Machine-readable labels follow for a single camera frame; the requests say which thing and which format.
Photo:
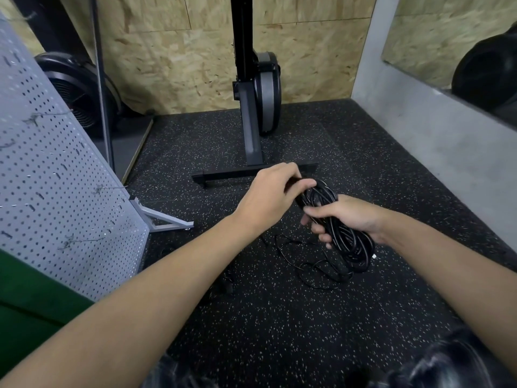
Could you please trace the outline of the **person's left hand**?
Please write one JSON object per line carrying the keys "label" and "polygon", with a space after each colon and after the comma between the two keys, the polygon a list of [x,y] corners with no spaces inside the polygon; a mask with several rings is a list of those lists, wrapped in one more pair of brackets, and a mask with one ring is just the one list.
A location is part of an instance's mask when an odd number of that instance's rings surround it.
{"label": "person's left hand", "polygon": [[302,178],[294,162],[273,165],[255,176],[233,215],[254,237],[279,222],[294,203],[288,198],[290,178]]}

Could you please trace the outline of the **person's right hand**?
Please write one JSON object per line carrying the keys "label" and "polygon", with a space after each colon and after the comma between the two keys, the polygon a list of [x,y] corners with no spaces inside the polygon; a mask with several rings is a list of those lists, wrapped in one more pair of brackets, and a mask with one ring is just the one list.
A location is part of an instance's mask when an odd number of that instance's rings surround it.
{"label": "person's right hand", "polygon": [[[338,195],[338,201],[327,205],[342,205],[346,212],[346,223],[343,224],[354,230],[365,232],[377,244],[388,244],[384,229],[386,220],[390,217],[389,209],[348,195]],[[315,220],[301,224],[310,226],[312,233],[318,236],[320,242],[324,243],[327,249],[332,249],[333,237],[323,225],[316,223]]]}

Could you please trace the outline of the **person's right forearm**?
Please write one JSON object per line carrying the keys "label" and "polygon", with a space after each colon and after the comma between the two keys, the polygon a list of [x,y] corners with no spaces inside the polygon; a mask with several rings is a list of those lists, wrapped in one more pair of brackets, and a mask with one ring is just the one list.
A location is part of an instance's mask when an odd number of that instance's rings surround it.
{"label": "person's right forearm", "polygon": [[517,379],[517,273],[407,215],[378,231]]}

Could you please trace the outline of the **person's left forearm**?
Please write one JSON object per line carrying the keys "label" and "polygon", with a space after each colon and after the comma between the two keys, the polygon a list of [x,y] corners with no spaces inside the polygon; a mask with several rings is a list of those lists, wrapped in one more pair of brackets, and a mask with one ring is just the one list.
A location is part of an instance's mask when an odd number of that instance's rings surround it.
{"label": "person's left forearm", "polygon": [[0,388],[137,388],[217,276],[281,216],[238,208],[73,319]]}

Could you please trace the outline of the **black upright rowing machine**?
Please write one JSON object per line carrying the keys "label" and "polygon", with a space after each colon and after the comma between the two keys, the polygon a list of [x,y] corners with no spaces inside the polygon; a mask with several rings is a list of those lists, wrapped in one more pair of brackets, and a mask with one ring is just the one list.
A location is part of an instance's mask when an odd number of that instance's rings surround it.
{"label": "black upright rowing machine", "polygon": [[212,181],[255,176],[271,167],[264,162],[261,137],[278,129],[281,116],[281,67],[273,52],[254,50],[253,0],[230,0],[230,5],[236,64],[232,89],[234,100],[240,104],[247,165],[193,174],[192,180],[202,186]]}

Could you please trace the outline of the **small black adapter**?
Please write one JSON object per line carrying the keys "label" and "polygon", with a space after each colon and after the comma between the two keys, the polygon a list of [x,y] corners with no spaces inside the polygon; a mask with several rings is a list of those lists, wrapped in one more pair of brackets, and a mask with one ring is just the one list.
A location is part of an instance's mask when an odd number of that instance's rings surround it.
{"label": "small black adapter", "polygon": [[229,270],[225,270],[210,286],[209,299],[214,300],[224,295],[233,294],[234,282],[233,273]]}

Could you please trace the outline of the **black metal pole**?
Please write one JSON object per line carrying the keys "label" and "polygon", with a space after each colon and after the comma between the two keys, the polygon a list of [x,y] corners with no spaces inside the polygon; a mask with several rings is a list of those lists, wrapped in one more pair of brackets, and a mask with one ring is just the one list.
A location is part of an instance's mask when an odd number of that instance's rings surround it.
{"label": "black metal pole", "polygon": [[113,144],[111,138],[111,122],[109,120],[109,113],[107,111],[107,98],[106,98],[106,74],[104,71],[103,63],[103,52],[102,42],[100,33],[100,23],[98,15],[98,2],[97,0],[88,0],[90,18],[92,21],[92,32],[94,41],[94,52],[95,52],[95,66],[97,75],[98,95],[99,95],[99,108],[101,115],[102,134],[104,149],[106,153],[106,161],[110,168],[115,171],[115,161],[113,153]]}

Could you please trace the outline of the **white pegboard stand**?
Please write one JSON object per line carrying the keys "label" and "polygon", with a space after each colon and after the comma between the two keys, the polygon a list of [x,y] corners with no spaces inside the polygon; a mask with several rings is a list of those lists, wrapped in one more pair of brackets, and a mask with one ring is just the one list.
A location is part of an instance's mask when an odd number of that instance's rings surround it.
{"label": "white pegboard stand", "polygon": [[[0,249],[96,302],[139,271],[150,233],[193,228],[122,186],[0,11]],[[66,235],[106,238],[57,250]]]}

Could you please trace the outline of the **black round fan machine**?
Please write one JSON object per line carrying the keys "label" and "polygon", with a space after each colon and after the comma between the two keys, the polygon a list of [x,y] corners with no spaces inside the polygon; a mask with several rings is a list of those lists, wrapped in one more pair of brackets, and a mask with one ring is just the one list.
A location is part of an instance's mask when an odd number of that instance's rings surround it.
{"label": "black round fan machine", "polygon": [[103,136],[96,67],[84,58],[58,51],[35,61],[89,136]]}

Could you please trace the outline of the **green fabric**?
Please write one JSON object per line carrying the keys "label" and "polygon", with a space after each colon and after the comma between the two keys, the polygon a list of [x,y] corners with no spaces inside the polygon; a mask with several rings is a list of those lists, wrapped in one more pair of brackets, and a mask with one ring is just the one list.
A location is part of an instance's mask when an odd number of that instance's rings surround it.
{"label": "green fabric", "polygon": [[0,249],[0,379],[91,305]]}

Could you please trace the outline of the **wall mirror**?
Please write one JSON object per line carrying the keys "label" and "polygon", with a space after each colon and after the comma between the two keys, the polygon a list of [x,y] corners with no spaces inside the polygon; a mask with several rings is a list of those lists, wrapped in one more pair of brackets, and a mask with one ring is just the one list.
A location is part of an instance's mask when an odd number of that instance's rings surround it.
{"label": "wall mirror", "polygon": [[517,130],[517,0],[399,0],[382,59]]}

